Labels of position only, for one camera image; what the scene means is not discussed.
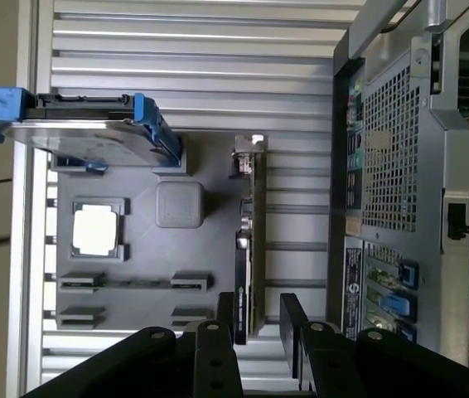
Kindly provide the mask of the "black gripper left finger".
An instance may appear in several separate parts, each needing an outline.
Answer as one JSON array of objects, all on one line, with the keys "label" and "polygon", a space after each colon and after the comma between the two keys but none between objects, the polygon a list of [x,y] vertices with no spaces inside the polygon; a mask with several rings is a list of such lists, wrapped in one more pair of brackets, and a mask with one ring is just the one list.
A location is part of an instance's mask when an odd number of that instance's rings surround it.
[{"label": "black gripper left finger", "polygon": [[30,397],[241,397],[231,332],[234,295],[180,337],[144,328],[28,392]]}]

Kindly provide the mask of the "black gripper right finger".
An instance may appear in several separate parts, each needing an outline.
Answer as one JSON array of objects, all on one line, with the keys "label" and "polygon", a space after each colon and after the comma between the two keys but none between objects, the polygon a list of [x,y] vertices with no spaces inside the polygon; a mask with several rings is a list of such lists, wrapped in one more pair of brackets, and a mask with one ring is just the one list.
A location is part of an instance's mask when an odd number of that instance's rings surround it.
[{"label": "black gripper right finger", "polygon": [[316,397],[469,397],[468,367],[379,328],[350,340],[309,321],[295,294],[281,294],[279,324],[293,377]]}]

